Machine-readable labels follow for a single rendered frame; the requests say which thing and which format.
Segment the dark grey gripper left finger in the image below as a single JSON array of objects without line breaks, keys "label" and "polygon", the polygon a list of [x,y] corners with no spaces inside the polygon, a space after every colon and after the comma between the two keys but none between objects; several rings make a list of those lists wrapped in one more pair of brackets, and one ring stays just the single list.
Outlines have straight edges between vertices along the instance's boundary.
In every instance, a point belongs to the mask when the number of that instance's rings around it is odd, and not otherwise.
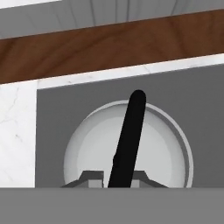
[{"label": "dark grey gripper left finger", "polygon": [[103,188],[103,171],[83,171],[80,177],[63,188]]}]

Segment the brown wooden cabinet front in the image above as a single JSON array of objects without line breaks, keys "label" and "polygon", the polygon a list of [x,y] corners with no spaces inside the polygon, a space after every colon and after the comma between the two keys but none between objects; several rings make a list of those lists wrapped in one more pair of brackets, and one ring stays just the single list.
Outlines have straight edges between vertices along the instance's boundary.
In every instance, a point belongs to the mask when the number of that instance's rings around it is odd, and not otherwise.
[{"label": "brown wooden cabinet front", "polygon": [[224,53],[224,9],[0,40],[0,84]]}]

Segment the grey hob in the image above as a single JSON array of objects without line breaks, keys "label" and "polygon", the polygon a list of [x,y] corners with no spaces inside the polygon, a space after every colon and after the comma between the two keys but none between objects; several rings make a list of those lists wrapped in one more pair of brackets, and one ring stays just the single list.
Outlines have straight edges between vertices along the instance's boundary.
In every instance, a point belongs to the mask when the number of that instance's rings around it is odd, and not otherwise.
[{"label": "grey hob", "polygon": [[224,187],[224,65],[40,89],[35,186],[63,186],[63,158],[78,125],[99,107],[127,100],[136,89],[184,131],[192,149],[192,185]]}]

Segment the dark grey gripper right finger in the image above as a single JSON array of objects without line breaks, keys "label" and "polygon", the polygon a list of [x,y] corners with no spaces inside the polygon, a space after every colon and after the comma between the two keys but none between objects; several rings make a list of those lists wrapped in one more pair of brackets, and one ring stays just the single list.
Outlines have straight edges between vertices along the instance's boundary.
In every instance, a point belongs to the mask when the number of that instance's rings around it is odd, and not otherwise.
[{"label": "dark grey gripper right finger", "polygon": [[162,185],[154,180],[148,178],[145,171],[134,171],[131,188],[166,188],[166,185]]}]

